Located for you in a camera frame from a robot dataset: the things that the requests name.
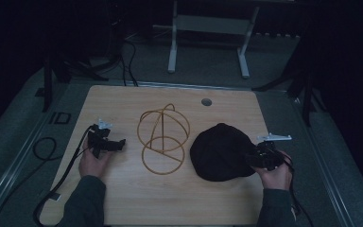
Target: light wood tabletop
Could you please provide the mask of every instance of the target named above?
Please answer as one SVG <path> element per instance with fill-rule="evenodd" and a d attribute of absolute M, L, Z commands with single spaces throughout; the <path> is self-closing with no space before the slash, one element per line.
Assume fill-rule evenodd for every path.
<path fill-rule="evenodd" d="M 212 105 L 204 106 L 201 101 L 208 98 Z M 184 162 L 176 171 L 159 175 L 149 171 L 143 164 L 137 128 L 143 113 L 173 104 L 174 118 L 184 126 L 190 125 L 186 142 L 182 145 Z M 195 172 L 189 150 L 200 132 L 217 123 L 234 126 L 251 139 L 268 135 L 255 93 L 248 91 L 117 87 L 96 85 L 86 97 L 78 122 L 75 125 L 67 149 L 53 182 L 57 184 L 75 152 L 85 130 L 96 124 L 98 119 L 112 123 L 109 139 L 126 139 L 123 150 L 111 159 L 103 177 L 107 185 L 105 198 L 105 223 L 108 225 L 238 225 L 253 224 L 262 205 L 262 184 L 254 174 L 215 183 L 201 179 Z M 146 117 L 139 128 L 143 140 L 151 135 L 155 119 Z M 182 142 L 185 131 L 172 118 L 164 121 L 164 134 Z M 165 141 L 166 147 L 175 142 Z M 176 148 L 175 155 L 182 154 Z M 174 168 L 172 159 L 157 152 L 145 151 L 147 165 L 158 171 Z M 57 224 L 63 207 L 80 179 L 78 161 L 57 191 L 58 201 L 48 200 L 43 207 L 40 220 L 43 224 Z"/>

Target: dark background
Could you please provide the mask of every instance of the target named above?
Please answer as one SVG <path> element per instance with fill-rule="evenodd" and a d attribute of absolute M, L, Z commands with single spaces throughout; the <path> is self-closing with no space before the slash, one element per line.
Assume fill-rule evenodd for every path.
<path fill-rule="evenodd" d="M 101 10 L 109 3 L 115 4 L 112 20 L 126 27 L 116 32 L 133 28 L 149 37 L 151 25 L 171 25 L 172 1 L 91 2 L 0 1 L 0 116 L 52 49 L 88 58 L 89 50 L 79 47 L 90 46 L 91 39 L 99 39 L 94 34 L 107 29 L 105 18 L 92 15 L 105 13 Z M 226 16 L 245 15 L 221 3 L 209 8 L 208 2 L 185 4 L 197 4 L 196 10 L 208 14 L 218 8 Z M 302 37 L 293 65 L 314 73 L 315 87 L 363 175 L 363 1 L 323 1 L 318 7 L 299 3 L 263 5 L 255 32 Z"/>

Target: forearm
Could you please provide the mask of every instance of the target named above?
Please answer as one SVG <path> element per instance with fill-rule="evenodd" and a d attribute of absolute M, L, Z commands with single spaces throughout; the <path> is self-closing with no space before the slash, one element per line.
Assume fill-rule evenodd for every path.
<path fill-rule="evenodd" d="M 263 205 L 257 227 L 294 227 L 290 194 L 279 189 L 264 189 Z"/>
<path fill-rule="evenodd" d="M 64 205 L 58 226 L 103 226 L 106 186 L 93 176 L 81 178 L 75 191 Z"/>

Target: black cap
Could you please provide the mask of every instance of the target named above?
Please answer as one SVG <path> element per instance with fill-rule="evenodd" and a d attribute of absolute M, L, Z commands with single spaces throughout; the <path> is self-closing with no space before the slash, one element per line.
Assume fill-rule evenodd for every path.
<path fill-rule="evenodd" d="M 233 126 L 219 123 L 197 136 L 190 148 L 197 174 L 207 181 L 224 182 L 248 177 L 255 171 L 246 163 L 246 154 L 255 145 L 248 135 Z"/>

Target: person's arm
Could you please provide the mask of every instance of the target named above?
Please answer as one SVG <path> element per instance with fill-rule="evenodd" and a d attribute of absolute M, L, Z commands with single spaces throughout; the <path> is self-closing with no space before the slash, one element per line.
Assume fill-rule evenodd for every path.
<path fill-rule="evenodd" d="M 264 198 L 257 227 L 297 226 L 291 210 L 289 187 L 292 175 L 289 167 L 282 164 L 271 171 L 257 167 L 253 169 L 261 177 L 264 186 Z"/>
<path fill-rule="evenodd" d="M 63 218 L 58 226 L 102 227 L 104 225 L 103 204 L 106 185 L 100 178 L 111 155 L 112 152 L 106 152 L 97 159 L 91 149 L 83 152 L 78 166 L 81 180 L 64 205 Z"/>

